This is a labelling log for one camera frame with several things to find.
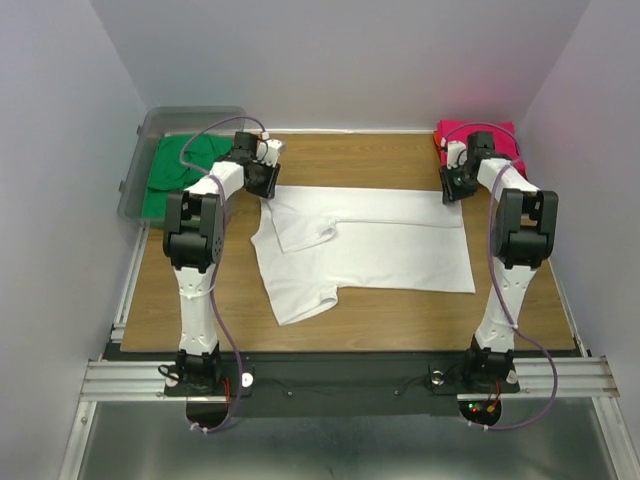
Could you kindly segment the white t shirt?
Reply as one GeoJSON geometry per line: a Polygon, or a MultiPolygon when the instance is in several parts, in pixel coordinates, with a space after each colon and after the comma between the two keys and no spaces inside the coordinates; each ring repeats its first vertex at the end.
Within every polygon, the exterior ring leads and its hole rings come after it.
{"type": "Polygon", "coordinates": [[[475,291],[462,209],[436,192],[279,186],[251,242],[281,326],[333,308],[341,288],[475,291]]]}

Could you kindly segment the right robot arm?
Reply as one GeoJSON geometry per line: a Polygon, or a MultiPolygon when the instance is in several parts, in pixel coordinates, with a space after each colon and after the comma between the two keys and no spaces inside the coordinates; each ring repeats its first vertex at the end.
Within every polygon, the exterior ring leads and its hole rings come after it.
{"type": "Polygon", "coordinates": [[[443,374],[447,392],[467,393],[517,383],[514,338],[529,284],[554,247],[558,195],[530,183],[520,160],[496,150],[494,133],[470,133],[465,141],[439,140],[445,163],[439,175],[443,203],[490,193],[487,259],[491,290],[484,316],[459,367],[443,374]]]}

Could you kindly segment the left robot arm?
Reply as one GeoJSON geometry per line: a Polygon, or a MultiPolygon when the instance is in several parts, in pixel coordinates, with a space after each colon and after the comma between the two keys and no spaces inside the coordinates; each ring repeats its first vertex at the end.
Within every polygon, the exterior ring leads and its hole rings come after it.
{"type": "Polygon", "coordinates": [[[284,143],[263,131],[239,131],[231,149],[209,168],[186,159],[186,153],[202,133],[187,141],[179,153],[180,163],[203,177],[167,197],[163,252],[169,259],[178,285],[181,330],[176,360],[159,371],[167,390],[177,394],[210,395],[229,380],[220,366],[212,294],[224,249],[230,218],[227,201],[239,190],[270,199],[280,172],[279,156],[284,143]]]}

